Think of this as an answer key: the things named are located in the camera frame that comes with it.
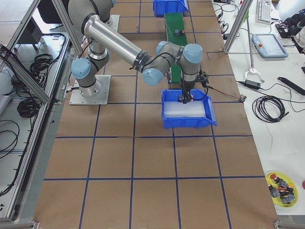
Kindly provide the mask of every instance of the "metal mounting plate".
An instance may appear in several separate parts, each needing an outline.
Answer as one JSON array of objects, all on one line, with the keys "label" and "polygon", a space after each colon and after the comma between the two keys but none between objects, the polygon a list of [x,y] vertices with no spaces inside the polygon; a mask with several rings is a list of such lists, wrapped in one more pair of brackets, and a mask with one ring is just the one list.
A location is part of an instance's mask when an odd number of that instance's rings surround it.
[{"label": "metal mounting plate", "polygon": [[78,89],[72,91],[70,105],[107,105],[111,75],[95,75],[96,79],[102,84],[101,91],[92,97],[84,97]]}]

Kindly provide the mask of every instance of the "blue plastic tray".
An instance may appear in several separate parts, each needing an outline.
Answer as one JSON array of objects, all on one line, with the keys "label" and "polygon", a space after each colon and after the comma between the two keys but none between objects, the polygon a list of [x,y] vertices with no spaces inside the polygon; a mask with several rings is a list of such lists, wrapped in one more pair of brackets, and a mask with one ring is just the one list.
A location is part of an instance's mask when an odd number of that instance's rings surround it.
[{"label": "blue plastic tray", "polygon": [[153,0],[153,11],[156,17],[165,13],[183,13],[189,11],[186,0]]},{"label": "blue plastic tray", "polygon": [[[208,95],[201,100],[205,109],[205,117],[175,117],[166,118],[164,116],[164,102],[177,102],[178,97],[182,94],[181,90],[162,90],[162,119],[165,129],[178,127],[195,127],[200,128],[208,125],[217,126],[212,99]],[[192,89],[193,98],[200,99],[205,93],[199,89]]]}]

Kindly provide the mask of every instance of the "blue cap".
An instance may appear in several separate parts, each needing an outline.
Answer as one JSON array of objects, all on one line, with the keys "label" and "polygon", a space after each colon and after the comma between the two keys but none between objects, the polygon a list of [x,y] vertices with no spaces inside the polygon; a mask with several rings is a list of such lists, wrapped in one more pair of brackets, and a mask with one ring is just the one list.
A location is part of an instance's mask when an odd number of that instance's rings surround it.
[{"label": "blue cap", "polygon": [[201,63],[202,47],[199,44],[187,44],[183,50],[184,57],[191,63]]},{"label": "blue cap", "polygon": [[71,71],[76,79],[85,78],[91,70],[90,61],[86,58],[79,58],[73,61],[71,65]]},{"label": "blue cap", "polygon": [[159,44],[158,44],[158,46],[157,46],[157,48],[156,48],[156,55],[159,55],[159,53],[160,53],[160,51],[161,51],[161,48],[163,48],[163,46],[164,46],[165,44],[167,44],[167,43],[169,43],[169,42],[165,42],[165,41],[159,42]]},{"label": "blue cap", "polygon": [[163,79],[164,75],[158,69],[145,69],[142,73],[142,78],[149,86],[156,86]]}]

